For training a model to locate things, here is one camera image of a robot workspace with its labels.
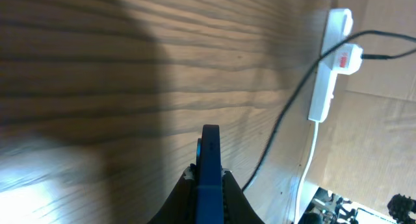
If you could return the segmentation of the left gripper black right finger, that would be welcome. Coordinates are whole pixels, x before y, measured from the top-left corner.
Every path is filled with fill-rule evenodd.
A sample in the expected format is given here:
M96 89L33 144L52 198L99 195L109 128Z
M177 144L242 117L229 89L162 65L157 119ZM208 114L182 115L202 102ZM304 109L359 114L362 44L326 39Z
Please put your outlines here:
M263 224L229 170L222 171L225 224Z

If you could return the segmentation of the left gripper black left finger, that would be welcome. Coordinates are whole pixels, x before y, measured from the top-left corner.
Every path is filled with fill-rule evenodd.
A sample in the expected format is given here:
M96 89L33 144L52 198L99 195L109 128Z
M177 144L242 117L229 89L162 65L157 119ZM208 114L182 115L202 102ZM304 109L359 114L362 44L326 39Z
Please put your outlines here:
M194 224L196 207L195 165L189 165L180 176L161 209L148 224Z

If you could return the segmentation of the blue Galaxy smartphone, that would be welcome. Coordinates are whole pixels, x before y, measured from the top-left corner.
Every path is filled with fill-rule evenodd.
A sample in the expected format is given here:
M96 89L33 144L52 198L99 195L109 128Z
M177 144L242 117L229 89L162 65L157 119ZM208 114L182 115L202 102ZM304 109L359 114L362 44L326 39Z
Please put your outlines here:
M220 128L204 125L198 139L196 160L196 224L223 224Z

